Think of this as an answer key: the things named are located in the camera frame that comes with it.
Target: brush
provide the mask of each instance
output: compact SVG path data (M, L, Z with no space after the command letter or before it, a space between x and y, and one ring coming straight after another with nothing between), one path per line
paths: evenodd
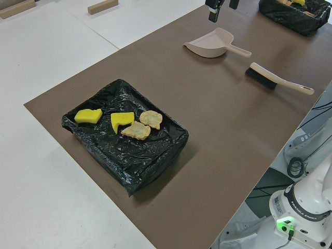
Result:
M279 84L308 95L314 93L312 88L282 79L255 62L251 63L245 74L271 90Z

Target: dustpan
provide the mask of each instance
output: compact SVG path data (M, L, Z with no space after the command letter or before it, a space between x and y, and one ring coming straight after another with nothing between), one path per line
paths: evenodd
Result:
M214 31L189 43L184 43L189 50L206 58L218 57L227 51L244 57L250 57L251 52L232 45L234 36L228 31L218 27Z

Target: brown paper sheet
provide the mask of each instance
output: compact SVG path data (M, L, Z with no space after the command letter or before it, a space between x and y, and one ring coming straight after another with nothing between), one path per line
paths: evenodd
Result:
M258 13L258 0L223 7L216 24L208 15L202 6L25 104L157 249L209 248L332 79L331 25L303 37ZM253 56L207 59L183 46L218 26ZM251 62L315 94L270 91L244 75ZM176 162L131 198L61 128L62 115L118 78L189 132Z

